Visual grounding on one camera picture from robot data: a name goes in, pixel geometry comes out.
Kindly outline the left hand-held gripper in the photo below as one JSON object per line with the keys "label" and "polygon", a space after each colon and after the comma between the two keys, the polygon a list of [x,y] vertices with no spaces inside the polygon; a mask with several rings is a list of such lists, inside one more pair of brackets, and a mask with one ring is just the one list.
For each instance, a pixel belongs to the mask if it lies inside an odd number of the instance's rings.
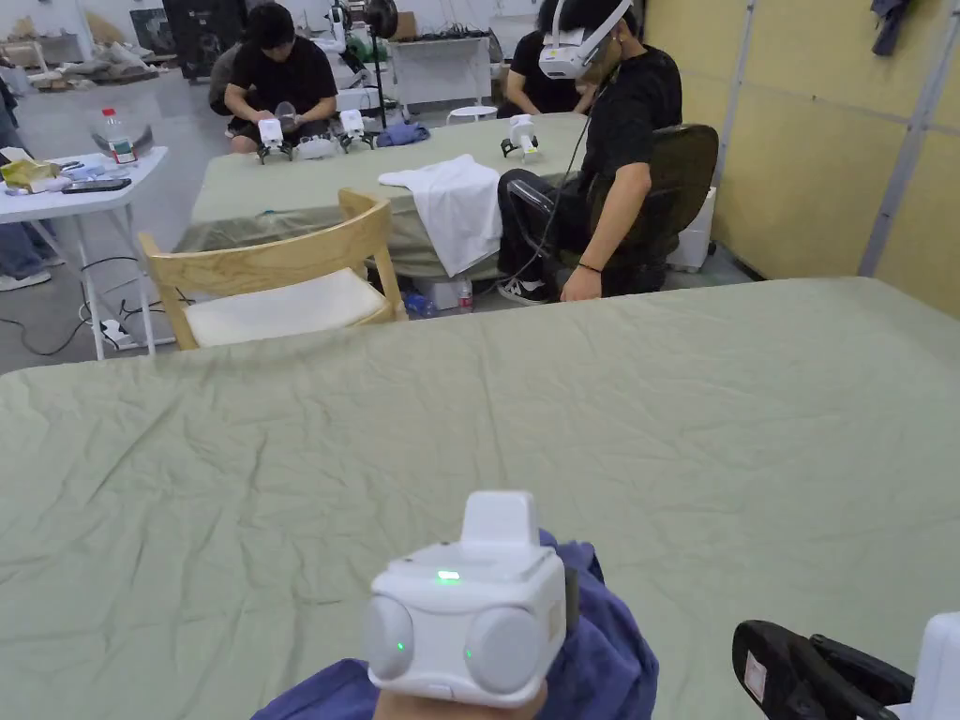
{"label": "left hand-held gripper", "polygon": [[418,698],[524,706],[578,625],[578,573],[541,542],[527,491],[472,493],[456,541],[394,559],[370,594],[369,679]]}

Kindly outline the person's left hand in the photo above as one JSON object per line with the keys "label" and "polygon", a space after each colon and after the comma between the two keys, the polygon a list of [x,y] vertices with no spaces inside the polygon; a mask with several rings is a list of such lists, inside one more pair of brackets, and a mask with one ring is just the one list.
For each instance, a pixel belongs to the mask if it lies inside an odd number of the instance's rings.
{"label": "person's left hand", "polygon": [[546,682],[539,686],[538,692],[530,702],[516,708],[463,704],[451,699],[408,696],[382,690],[372,718],[382,720],[535,719],[543,710],[547,699]]}

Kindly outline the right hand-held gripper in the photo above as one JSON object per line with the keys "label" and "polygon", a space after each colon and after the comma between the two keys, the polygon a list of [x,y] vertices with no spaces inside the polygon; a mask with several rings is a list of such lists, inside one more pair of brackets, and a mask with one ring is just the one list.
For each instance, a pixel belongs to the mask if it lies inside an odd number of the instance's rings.
{"label": "right hand-held gripper", "polygon": [[959,612],[938,614],[924,629],[916,678],[823,635],[746,621],[731,649],[736,678],[768,719],[959,718]]}

